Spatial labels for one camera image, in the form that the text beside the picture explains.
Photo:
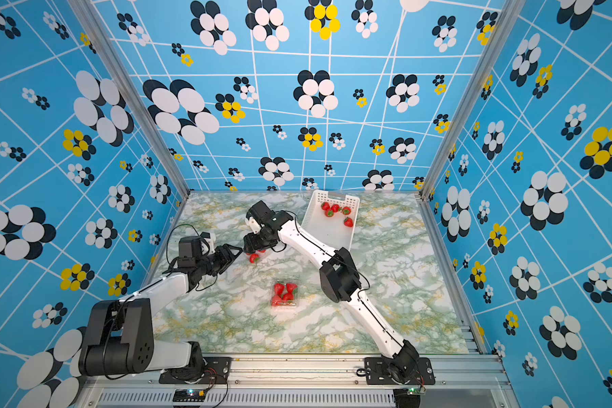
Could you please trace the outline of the white perforated plastic basket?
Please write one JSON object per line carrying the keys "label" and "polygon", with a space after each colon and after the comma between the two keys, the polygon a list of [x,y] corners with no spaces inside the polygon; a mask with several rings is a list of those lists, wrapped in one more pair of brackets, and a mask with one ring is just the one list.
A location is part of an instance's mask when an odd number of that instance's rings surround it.
{"label": "white perforated plastic basket", "polygon": [[[326,217],[326,211],[321,208],[323,202],[328,202],[331,205],[330,209],[335,212],[333,217]],[[342,214],[341,210],[343,207],[349,207],[351,209],[351,214]],[[309,206],[301,226],[304,227],[309,234],[330,247],[347,248],[350,250],[355,234],[355,225],[359,210],[360,197],[324,190],[315,190],[309,201]],[[346,217],[353,220],[353,227],[350,228],[343,224]]]}

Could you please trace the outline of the clear plastic clamshell container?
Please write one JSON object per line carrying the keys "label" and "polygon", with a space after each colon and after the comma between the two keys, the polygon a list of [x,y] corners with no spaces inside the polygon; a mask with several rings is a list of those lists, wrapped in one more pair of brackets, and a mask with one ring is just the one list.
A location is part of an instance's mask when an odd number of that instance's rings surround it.
{"label": "clear plastic clamshell container", "polygon": [[299,285],[295,282],[276,282],[270,306],[273,308],[293,308],[299,302]]}

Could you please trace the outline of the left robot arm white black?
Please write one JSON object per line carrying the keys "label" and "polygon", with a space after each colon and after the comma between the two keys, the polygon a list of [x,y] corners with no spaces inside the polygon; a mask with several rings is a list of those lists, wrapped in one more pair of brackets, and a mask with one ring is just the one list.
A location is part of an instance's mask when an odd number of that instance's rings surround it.
{"label": "left robot arm white black", "polygon": [[78,358],[82,375],[117,380],[164,371],[177,381],[196,383],[213,372],[199,343],[155,340],[153,317],[196,290],[204,276],[222,275],[243,249],[231,244],[216,246],[210,234],[202,233],[180,239],[178,250],[160,279],[120,299],[93,306]]}

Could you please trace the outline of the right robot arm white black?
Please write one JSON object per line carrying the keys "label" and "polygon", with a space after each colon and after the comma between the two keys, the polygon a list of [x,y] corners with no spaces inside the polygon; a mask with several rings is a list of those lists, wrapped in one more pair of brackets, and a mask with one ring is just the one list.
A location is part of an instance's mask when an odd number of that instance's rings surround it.
{"label": "right robot arm white black", "polygon": [[331,301],[344,306],[371,336],[382,355],[388,377],[397,384],[423,383],[416,347],[400,335],[381,315],[367,296],[361,280],[364,275],[347,248],[334,248],[319,241],[304,229],[289,211],[271,210],[256,202],[246,213],[252,230],[243,238],[244,252],[272,249],[283,243],[305,256],[318,270],[321,290]]}

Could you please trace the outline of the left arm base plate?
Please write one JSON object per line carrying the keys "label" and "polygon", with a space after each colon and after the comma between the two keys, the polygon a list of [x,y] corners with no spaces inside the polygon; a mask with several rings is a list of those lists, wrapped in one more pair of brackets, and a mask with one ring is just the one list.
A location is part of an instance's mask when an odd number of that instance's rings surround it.
{"label": "left arm base plate", "polygon": [[201,361],[185,368],[175,368],[163,372],[159,377],[160,384],[226,384],[231,371],[233,359],[229,356],[207,356]]}

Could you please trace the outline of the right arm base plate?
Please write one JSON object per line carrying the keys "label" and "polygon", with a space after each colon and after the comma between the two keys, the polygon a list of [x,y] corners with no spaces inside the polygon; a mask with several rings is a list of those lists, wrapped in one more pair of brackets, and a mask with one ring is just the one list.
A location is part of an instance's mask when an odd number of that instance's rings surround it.
{"label": "right arm base plate", "polygon": [[425,357],[420,357],[416,365],[412,361],[398,365],[383,356],[365,357],[357,374],[364,377],[368,385],[427,387],[436,384],[431,360]]}

